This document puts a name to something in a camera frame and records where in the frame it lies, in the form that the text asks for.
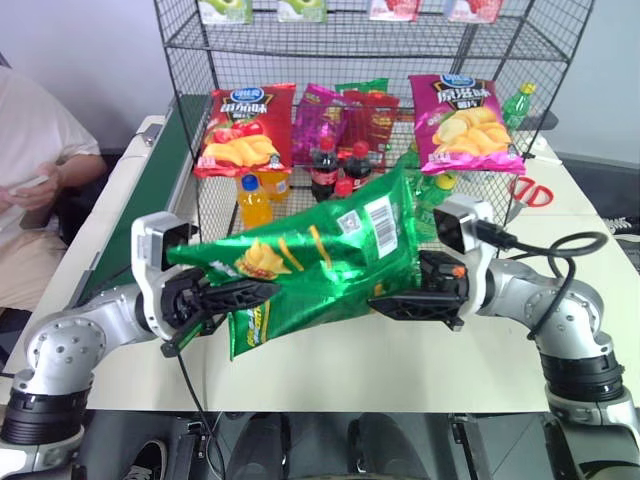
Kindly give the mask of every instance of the potato chip bag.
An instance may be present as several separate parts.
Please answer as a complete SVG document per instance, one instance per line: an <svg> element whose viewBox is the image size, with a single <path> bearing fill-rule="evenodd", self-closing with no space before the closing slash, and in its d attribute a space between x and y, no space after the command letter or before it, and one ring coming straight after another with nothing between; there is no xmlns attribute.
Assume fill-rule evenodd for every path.
<svg viewBox="0 0 640 480"><path fill-rule="evenodd" d="M193 173L200 178L291 172L291 105L296 86L214 90L211 118Z"/></svg>
<svg viewBox="0 0 640 480"><path fill-rule="evenodd" d="M523 174L493 82L464 75L410 75L422 171Z"/></svg>
<svg viewBox="0 0 640 480"><path fill-rule="evenodd" d="M311 152L322 137L339 139L347 125L345 108L353 102L339 93L310 83L296 109L293 124L293 164L311 165Z"/></svg>
<svg viewBox="0 0 640 480"><path fill-rule="evenodd" d="M346 90L344 96L354 106L346 111L347 126L338 142L338 156L350 156L353 145L365 141L369 144L369 160L374 167L383 169L400 99L384 92L357 90Z"/></svg>
<svg viewBox="0 0 640 480"><path fill-rule="evenodd" d="M259 307L228 316L231 355L287 333L370 313L367 300L420 284L411 191L393 169L344 200L322 202L211 244L169 250L212 285L250 277L280 284Z"/></svg>

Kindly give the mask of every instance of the black cable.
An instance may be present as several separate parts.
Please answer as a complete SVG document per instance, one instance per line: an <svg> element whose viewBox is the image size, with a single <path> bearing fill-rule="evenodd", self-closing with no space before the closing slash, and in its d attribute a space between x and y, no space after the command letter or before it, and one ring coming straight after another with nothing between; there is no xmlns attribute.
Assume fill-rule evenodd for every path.
<svg viewBox="0 0 640 480"><path fill-rule="evenodd" d="M574 262L572 257L588 255L599 250L605 243L607 243L607 236L604 233L581 232L562 237L553 242L549 248L535 247L533 245L527 245L525 243L518 242L518 239L514 235L508 234L501 230L499 227L496 227L488 222L483 222L483 225L480 225L480 229L478 230L478 237L488 243L500 246L501 248L518 248L526 252L514 257L510 257L509 260L521 260L523 258L529 258L533 256L547 257L549 267L551 268L551 271L556 276L556 278L562 278L562 273L558 268L556 258L562 258L569 265L569 271L564 282L562 282L562 285L558 289L556 296L553 298L553 301L551 302L547 310L542 314L540 320L538 320L538 322L531 328L531 331L527 334L528 340L535 339L538 332L540 332L549 318L551 318L555 310L560 305L560 302L564 300L565 295L569 291L571 282L573 281L576 274L576 263ZM593 242L591 242L589 245L585 245L584 247L563 249L558 248L560 245L563 245L565 243L583 239L592 239Z"/></svg>
<svg viewBox="0 0 640 480"><path fill-rule="evenodd" d="M571 242L573 240L593 239L589 245L576 248L562 248L558 249L558 246L563 243ZM559 240L556 240L549 248L540 248L533 245L527 245L526 243L515 242L513 248L517 248L526 253L532 253L535 255L542 255L545 257L558 257L558 258L571 258L580 257L582 255L589 255L597 250L600 250L602 246L607 243L607 236L600 232L581 232L574 233L573 235L567 235Z"/></svg>
<svg viewBox="0 0 640 480"><path fill-rule="evenodd" d="M607 243L607 236L604 233L581 232L562 237L560 240L554 242L553 245L555 245L555 247L553 245L550 248L536 247L534 245L528 245L526 243L519 242L518 238L515 235L511 235L510 233L505 232L502 227L490 222L486 222L484 220L478 220L478 222L476 222L476 234L480 240L490 243L491 245L494 245L503 250L517 248L519 250L522 250L523 252L530 253L532 255L540 255L543 257L552 256L558 258L569 258L579 257L581 255L589 255L590 253L599 250L605 243ZM585 245L584 247L563 249L557 248L558 245L562 245L566 242L589 238L592 239L593 242L591 242L589 245Z"/></svg>
<svg viewBox="0 0 640 480"><path fill-rule="evenodd" d="M569 265L569 272L567 273L567 276L565 277L564 282L562 282L562 286L556 293L556 296L553 297L553 301L551 302L547 310L542 314L542 317L540 317L540 320L538 320L538 323L536 323L533 327L531 327L531 330L527 334L527 340L534 340L536 338L536 335L538 334L538 332L542 330L542 327L544 327L544 325L547 323L549 318L551 318L551 315L553 315L553 312L556 311L556 308L558 308L558 306L560 305L560 302L564 300L565 295L567 294L567 292L569 291L569 288L571 287L571 282L573 281L573 278L575 277L575 274L576 274L576 262L573 261L573 258L564 258L563 260L565 260Z"/></svg>
<svg viewBox="0 0 640 480"><path fill-rule="evenodd" d="M128 263L126 266L122 267L120 270L117 270L116 272L114 272L111 275L109 275L106 279L104 279L98 285L93 287L89 293L87 293L86 295L83 295L80 298L80 300L78 300L78 302L76 303L76 307L79 307L79 306L84 305L85 303L87 303L89 300L91 300L93 297L95 297L101 291L103 291L104 287L106 287L109 283L113 282L116 278L118 278L120 275L122 275L123 273L125 273L129 269L131 269L131 264L130 263Z"/></svg>
<svg viewBox="0 0 640 480"><path fill-rule="evenodd" d="M220 478L222 480L225 480L225 469L224 469L224 458L222 457L222 450L220 449L220 444L218 443L218 439L215 437L215 435L213 434L213 430L211 428L211 425L209 425L209 421L207 420L207 417L204 414L204 410L202 409L202 405L200 404L200 400L198 400L198 396L196 395L196 391L193 389L193 385L191 383L191 379L189 378L189 373L187 372L187 367L184 364L184 360L182 359L182 354L180 352L178 352L178 363L180 364L180 370L182 371L182 376L184 377L184 381L187 384L187 389L189 390L189 393L191 394L191 398L193 399L193 403L196 404L196 408L198 409L198 414L200 415L200 418L202 419L202 423L204 424L205 428L207 429L207 433L209 434L209 436L213 439L213 445L216 450L216 455L218 457L218 461L220 462Z"/></svg>

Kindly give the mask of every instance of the wire shelf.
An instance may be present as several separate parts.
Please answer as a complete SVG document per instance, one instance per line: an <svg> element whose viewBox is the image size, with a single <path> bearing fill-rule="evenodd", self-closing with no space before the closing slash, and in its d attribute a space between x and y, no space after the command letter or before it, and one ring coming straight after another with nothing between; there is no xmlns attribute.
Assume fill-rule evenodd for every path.
<svg viewBox="0 0 640 480"><path fill-rule="evenodd" d="M521 19L501 17L474 27L465 58L565 61L567 55L529 23L509 50ZM311 58L457 58L468 29L441 14L422 14L415 23L373 22L367 12L336 11L324 24L278 23L273 11L254 12L248 25L207 25L197 15L176 31L167 46L217 52Z"/></svg>
<svg viewBox="0 0 640 480"><path fill-rule="evenodd" d="M389 79L389 93L400 99L394 125L392 166L413 140L411 74L458 73L493 80L500 102L524 82L537 86L531 97L527 130L514 143L527 154L562 84L593 8L593 0L507 0L493 24L449 22L442 0L423 0L415 23L369 20L368 0L327 0L328 21L279 23L276 0L253 0L248 25L203 25L196 0L155 0L160 36L193 158L197 158L211 97L216 88L234 89L292 82L292 109L308 83L333 88L339 83ZM315 204L305 172L296 172L286 205L276 217ZM488 200L496 221L504 223L513 176L465 174L456 189ZM202 239L239 231L235 182L214 178L198 184Z"/></svg>

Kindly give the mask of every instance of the green chip bag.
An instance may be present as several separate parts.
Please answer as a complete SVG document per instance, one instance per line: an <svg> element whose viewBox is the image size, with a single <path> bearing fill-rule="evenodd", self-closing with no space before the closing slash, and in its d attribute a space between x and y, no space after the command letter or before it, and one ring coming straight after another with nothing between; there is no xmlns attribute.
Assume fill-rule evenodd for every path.
<svg viewBox="0 0 640 480"><path fill-rule="evenodd" d="M179 246L174 264L212 285L252 277L281 285L229 315L231 356L303 328L370 313L367 300L419 285L411 192L397 168L343 200L211 244Z"/></svg>
<svg viewBox="0 0 640 480"><path fill-rule="evenodd" d="M336 92L344 93L347 90L357 90L362 93L370 92L387 92L389 87L388 78L376 78L369 82L357 82L357 83L341 83L336 85Z"/></svg>

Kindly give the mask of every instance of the shoe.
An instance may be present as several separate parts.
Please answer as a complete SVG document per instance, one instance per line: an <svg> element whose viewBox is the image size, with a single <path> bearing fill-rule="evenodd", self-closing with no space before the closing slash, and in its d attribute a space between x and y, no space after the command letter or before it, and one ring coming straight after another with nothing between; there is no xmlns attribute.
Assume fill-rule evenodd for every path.
<svg viewBox="0 0 640 480"><path fill-rule="evenodd" d="M144 444L122 480L164 480L167 470L167 447L160 440Z"/></svg>
<svg viewBox="0 0 640 480"><path fill-rule="evenodd" d="M640 217L603 218L602 220L616 239L640 242Z"/></svg>

